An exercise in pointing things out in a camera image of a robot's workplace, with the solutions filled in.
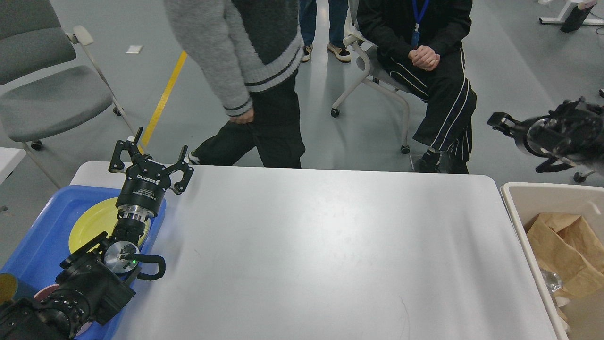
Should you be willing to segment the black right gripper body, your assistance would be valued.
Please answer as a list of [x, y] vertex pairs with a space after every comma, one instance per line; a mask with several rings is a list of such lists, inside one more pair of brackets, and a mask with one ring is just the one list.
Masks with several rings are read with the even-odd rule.
[[553, 158], [553, 135], [556, 133], [557, 118], [532, 118], [516, 125], [516, 147], [526, 155]]

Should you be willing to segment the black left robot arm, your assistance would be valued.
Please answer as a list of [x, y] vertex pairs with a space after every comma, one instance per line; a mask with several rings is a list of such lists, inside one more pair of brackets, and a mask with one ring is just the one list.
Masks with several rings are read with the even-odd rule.
[[125, 174], [110, 234], [95, 235], [60, 263], [58, 288], [37, 301], [22, 297], [1, 304], [3, 340], [72, 340], [83, 325], [105, 325], [134, 297], [134, 280], [155, 281], [166, 272], [159, 255], [143, 254], [139, 242], [147, 220], [157, 217], [167, 191], [182, 194], [193, 175], [187, 145], [165, 165], [138, 147], [143, 128], [115, 144], [110, 173]]

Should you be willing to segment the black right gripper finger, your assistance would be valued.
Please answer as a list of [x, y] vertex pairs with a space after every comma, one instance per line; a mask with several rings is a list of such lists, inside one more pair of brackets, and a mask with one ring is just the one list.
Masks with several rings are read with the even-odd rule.
[[493, 130], [500, 131], [510, 138], [517, 138], [526, 133], [526, 126], [524, 123], [515, 120], [505, 112], [494, 112], [487, 120], [487, 124]]

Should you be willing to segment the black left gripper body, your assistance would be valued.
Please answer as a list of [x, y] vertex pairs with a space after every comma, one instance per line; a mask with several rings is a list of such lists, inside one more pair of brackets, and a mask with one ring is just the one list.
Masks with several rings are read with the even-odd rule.
[[155, 161], [132, 162], [126, 169], [126, 181], [116, 202], [118, 210], [134, 206], [147, 211], [147, 218], [158, 215], [166, 190], [171, 185], [168, 167]]

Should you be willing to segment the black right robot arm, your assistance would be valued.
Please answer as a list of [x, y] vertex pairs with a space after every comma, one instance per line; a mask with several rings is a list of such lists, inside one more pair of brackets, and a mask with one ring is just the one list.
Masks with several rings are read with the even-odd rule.
[[505, 112], [494, 112], [487, 124], [512, 138], [523, 153], [544, 158], [537, 173], [554, 173], [585, 166], [603, 174], [603, 106], [581, 97], [565, 100], [548, 114], [516, 120]]

